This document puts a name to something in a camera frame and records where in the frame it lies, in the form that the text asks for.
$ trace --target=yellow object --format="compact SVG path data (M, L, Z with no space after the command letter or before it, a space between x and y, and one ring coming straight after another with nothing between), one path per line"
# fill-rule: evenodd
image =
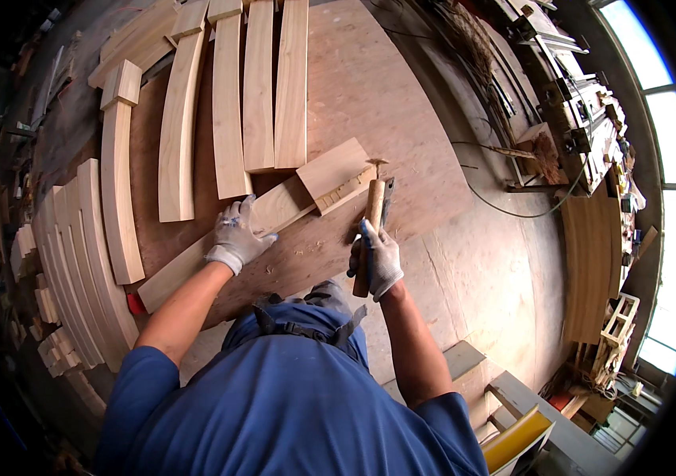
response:
M553 422L539 413L539 405L534 405L510 428L500 433L489 443L481 446L489 474L494 474L517 459L541 438L545 437L553 426Z

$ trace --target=wooden block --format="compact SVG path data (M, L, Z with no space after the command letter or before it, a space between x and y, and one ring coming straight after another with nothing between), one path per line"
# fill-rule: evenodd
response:
M42 320L45 322L52 322L47 314L47 305L45 299L42 297L42 291L34 290L34 296L36 297L36 305L39 308L39 315L42 316Z
M139 332L132 313L126 305L126 294L113 280L113 272L108 261L103 216L100 204L100 167L96 159L91 158L77 169L79 181L79 204L84 226L84 242L89 257L90 269L94 278L100 303L110 320L111 333L118 333L128 348L134 346Z
M158 151L158 219L195 218L192 206L192 136L203 33L180 39L163 104Z
M275 168L306 165L309 0L285 0L277 63Z
M116 101L136 106L140 98L141 81L142 70L137 65L128 59L120 62L118 67L107 75L100 110L107 109Z
M108 253L117 284L145 278L137 244L129 179L129 121L132 107L117 101L105 111L101 180Z
M47 245L52 269L45 269L47 275L54 275L57 279L55 295L64 304L64 309L59 315L64 326L71 332L76 348L81 351L81 358L89 369L99 363L103 363L103 357L96 348L89 329L86 328L84 315L79 301L76 298L74 284L71 281L71 272L66 264L65 252L61 234L56 223L55 204L56 197L62 192L61 186L54 186L42 202L43 223L47 231Z
M251 228L257 235L275 233L315 208L298 177L291 177L259 197L251 210ZM180 253L140 286L137 292L148 312L161 307L172 292L205 266L203 255L213 246L210 232Z
M205 28L205 14L209 10L209 0L191 0L182 5L177 21L171 30L171 37L179 43L180 38L200 33Z
M376 178L374 171L370 172L372 177L368 180L366 176L363 176L355 183L349 184L349 182L361 175L369 166L367 162L369 159L370 157L367 156L359 141L352 137L340 146L332 148L305 166L298 168L296 174L317 202L320 214L325 215L367 190L369 181ZM348 186L338 191L344 184Z
M243 3L241 0L211 0L209 13L206 18L213 27L216 22L243 13Z
M243 77L243 152L245 170L275 167L272 96L274 0L250 4Z
M86 252L85 229L81 219L81 194L79 192L77 177L65 186L65 192L68 214L71 217L69 229L76 262L79 266L81 284L84 287L86 299L92 310L93 320L90 322L90 330L96 338L97 347L100 349L100 353L103 354L106 365L111 372L118 372L121 368L121 361L124 355L129 351L129 346L124 341L118 325L112 326L111 320L107 319L104 307L97 294L89 256ZM113 256L113 249L110 246L109 251L111 251L111 256Z
M240 15L219 20L214 40L214 165L219 199L252 194L240 131Z

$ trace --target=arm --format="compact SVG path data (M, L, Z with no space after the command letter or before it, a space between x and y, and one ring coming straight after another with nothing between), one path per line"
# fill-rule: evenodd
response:
M209 263L151 316L135 347L155 347L180 366L221 287L277 241L277 234L254 236L250 213L255 200L256 196L248 195L242 203L235 202L219 213L214 227L215 244L205 256Z
M369 289L380 301L390 337L399 392L409 408L452 392L446 359L402 281L399 245L385 230L376 233L367 220L360 223L369 251ZM359 240L352 246L349 277L359 266Z
M380 299L390 337L399 392L409 408L453 392L449 368L420 316L415 301L399 280Z

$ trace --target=window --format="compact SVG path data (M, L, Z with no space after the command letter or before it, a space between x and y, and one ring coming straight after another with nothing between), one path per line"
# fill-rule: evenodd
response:
M639 358L676 375L676 85L655 43L625 0L608 3L600 13L640 83L662 172L661 282Z

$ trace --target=blue shirt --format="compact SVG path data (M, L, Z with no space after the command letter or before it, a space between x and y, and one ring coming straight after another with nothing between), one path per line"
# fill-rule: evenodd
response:
M267 312L323 330L347 320L312 305ZM354 334L350 345L363 345L361 330ZM130 352L108 402L95 473L488 474L462 396L411 411L363 367L364 349L357 362L316 340L260 337L252 315L230 329L222 349L184 388L160 350Z

